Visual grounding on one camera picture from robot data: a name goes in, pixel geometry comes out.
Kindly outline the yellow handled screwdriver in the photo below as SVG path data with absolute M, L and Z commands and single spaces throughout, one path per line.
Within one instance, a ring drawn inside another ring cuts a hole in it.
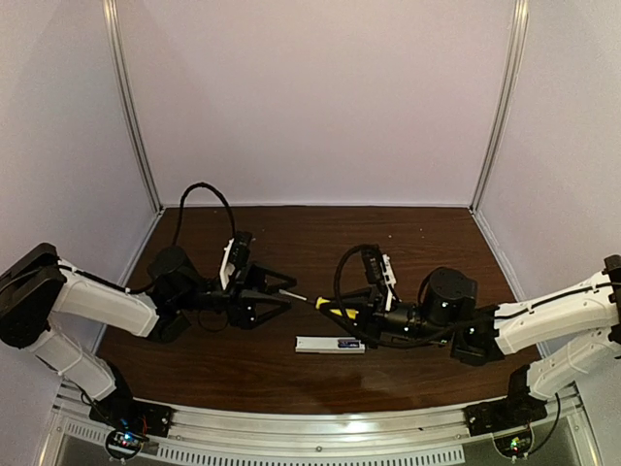
M 343 313 L 341 309 L 338 307 L 335 300 L 329 300 L 323 297 L 311 298 L 311 297 L 303 296 L 303 295 L 293 293 L 290 291 L 286 291 L 283 289 L 281 289 L 279 293 L 283 296 L 287 296 L 289 298 L 293 298 L 298 301 L 305 302 L 320 312 L 325 311 L 325 312 L 330 312 L 331 314 L 335 316 L 343 316 Z

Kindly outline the white remote control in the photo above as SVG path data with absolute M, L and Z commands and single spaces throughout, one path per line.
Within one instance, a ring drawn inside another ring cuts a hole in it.
M 314 354 L 364 354 L 366 346 L 361 342 L 364 349 L 347 351 L 338 349 L 338 340 L 358 340 L 351 337 L 303 337 L 296 338 L 296 353 L 314 353 Z

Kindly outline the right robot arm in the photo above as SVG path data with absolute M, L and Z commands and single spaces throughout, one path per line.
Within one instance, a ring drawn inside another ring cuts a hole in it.
M 475 304 L 477 284 L 457 270 L 430 273 L 414 303 L 398 299 L 387 255 L 357 248 L 366 268 L 366 288 L 342 293 L 347 258 L 339 262 L 335 296 L 316 308 L 372 348 L 409 350 L 450 344 L 453 358 L 482 366 L 571 335 L 563 347 L 515 371 L 507 400 L 542 403 L 558 389 L 620 355 L 620 257 L 605 259 L 601 272 L 561 291 L 528 301 L 486 307 Z

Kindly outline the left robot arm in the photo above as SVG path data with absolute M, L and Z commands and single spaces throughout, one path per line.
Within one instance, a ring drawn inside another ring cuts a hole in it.
M 290 308 L 283 293 L 297 284 L 250 260 L 247 245 L 236 241 L 225 248 L 212 279 L 179 246 L 159 252 L 147 272 L 147 286 L 122 287 L 78 269 L 42 243 L 1 277 L 1 340 L 73 382 L 97 416 L 128 420 L 138 409 L 119 370 L 64 334 L 53 315 L 84 317 L 168 343 L 189 327 L 187 311 L 224 313 L 230 325 L 253 329 Z

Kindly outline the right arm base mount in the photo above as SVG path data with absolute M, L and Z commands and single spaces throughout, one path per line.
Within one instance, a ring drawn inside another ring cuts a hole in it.
M 557 414 L 551 430 L 537 445 L 533 423 L 547 417 L 547 402 L 530 394 L 528 370 L 525 365 L 511 374 L 506 397 L 463 409 L 470 436 L 492 434 L 496 452 L 512 462 L 526 460 L 539 451 L 549 441 L 560 418 Z

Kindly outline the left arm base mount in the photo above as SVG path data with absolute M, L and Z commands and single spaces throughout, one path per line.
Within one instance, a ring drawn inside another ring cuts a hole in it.
M 166 438 L 173 408 L 137 400 L 127 381 L 112 366 L 115 389 L 101 401 L 82 393 L 82 401 L 90 407 L 89 418 L 112 428 L 104 441 L 104 449 L 112 460 L 125 464 L 136 457 L 151 437 Z

